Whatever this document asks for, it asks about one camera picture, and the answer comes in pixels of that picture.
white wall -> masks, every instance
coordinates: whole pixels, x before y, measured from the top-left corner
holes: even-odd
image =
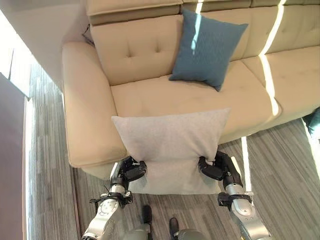
[[[61,89],[62,46],[83,41],[81,34],[89,23],[84,1],[0,0],[0,9]]]

headrest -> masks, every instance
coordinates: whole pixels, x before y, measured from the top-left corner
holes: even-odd
[[[269,7],[276,6],[281,0],[252,0],[251,7]],[[320,0],[286,0],[284,5],[316,5]]]
[[[155,18],[180,12],[182,0],[87,0],[92,25]]]
[[[201,12],[250,7],[251,0],[183,0],[183,7],[195,11],[199,5]]]

gray carpet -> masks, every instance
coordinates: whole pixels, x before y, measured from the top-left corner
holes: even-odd
[[[62,96],[36,61],[32,62],[30,75],[33,114],[27,156],[27,239],[77,240]]]
[[[269,231],[277,240],[320,239],[320,180],[301,119],[247,137],[254,203]],[[241,140],[219,149],[235,156],[243,172]],[[104,192],[104,181],[75,169],[76,192],[83,233],[95,215],[88,203]],[[150,204],[155,240],[169,239],[168,222],[177,217],[182,228],[195,228],[208,239],[240,239],[237,226],[217,195],[135,194],[134,204],[125,208],[127,224],[139,225],[141,209]]]
[[[80,169],[70,172],[61,94],[37,64],[32,66],[30,90],[35,112],[28,239],[75,240],[73,174],[81,233],[95,215],[88,200],[105,191],[105,182]],[[249,136],[247,144],[254,203],[275,239],[320,239],[320,180],[301,120]],[[241,140],[219,149],[235,156],[244,176]],[[228,210],[218,207],[216,195],[135,194],[134,204],[125,208],[129,228],[139,225],[144,204],[153,210],[155,240],[169,239],[171,217],[177,217],[182,228],[198,229],[208,239],[240,239]]]

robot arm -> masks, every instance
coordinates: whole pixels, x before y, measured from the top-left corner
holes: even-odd
[[[226,192],[218,195],[219,206],[228,207],[231,218],[239,226],[244,240],[271,240],[266,226],[258,217],[250,196],[245,194],[240,174],[231,158],[218,151],[213,165],[206,163],[206,158],[199,158],[198,167],[206,176],[223,181]]]
[[[131,156],[114,164],[110,176],[110,192],[90,200],[90,203],[95,204],[96,216],[82,240],[112,239],[115,225],[122,218],[123,208],[133,202],[132,193],[128,190],[129,182],[143,177],[146,172],[145,162],[137,162]]]

sofa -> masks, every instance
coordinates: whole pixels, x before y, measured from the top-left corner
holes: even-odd
[[[220,92],[169,80],[182,8],[248,24]],[[111,116],[231,108],[222,144],[320,106],[320,0],[87,0],[86,11],[95,46],[62,50],[65,126],[69,163],[98,178],[128,154]]]

